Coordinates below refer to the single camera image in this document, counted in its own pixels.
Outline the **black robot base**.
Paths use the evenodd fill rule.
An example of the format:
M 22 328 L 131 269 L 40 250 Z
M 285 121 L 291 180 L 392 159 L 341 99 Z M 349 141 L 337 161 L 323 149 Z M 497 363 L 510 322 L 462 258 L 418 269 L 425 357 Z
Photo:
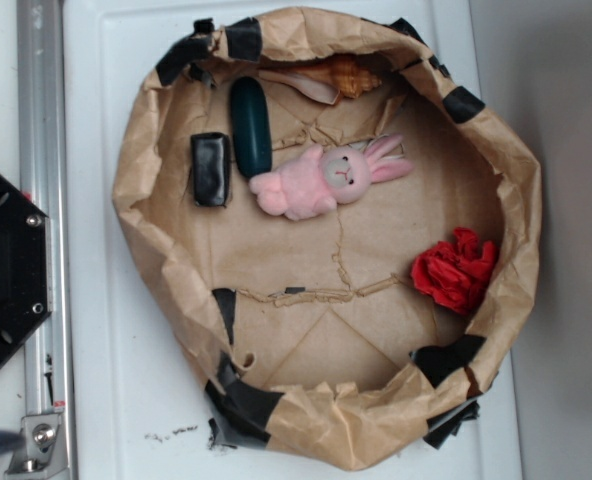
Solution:
M 0 175 L 0 369 L 50 314 L 47 216 Z

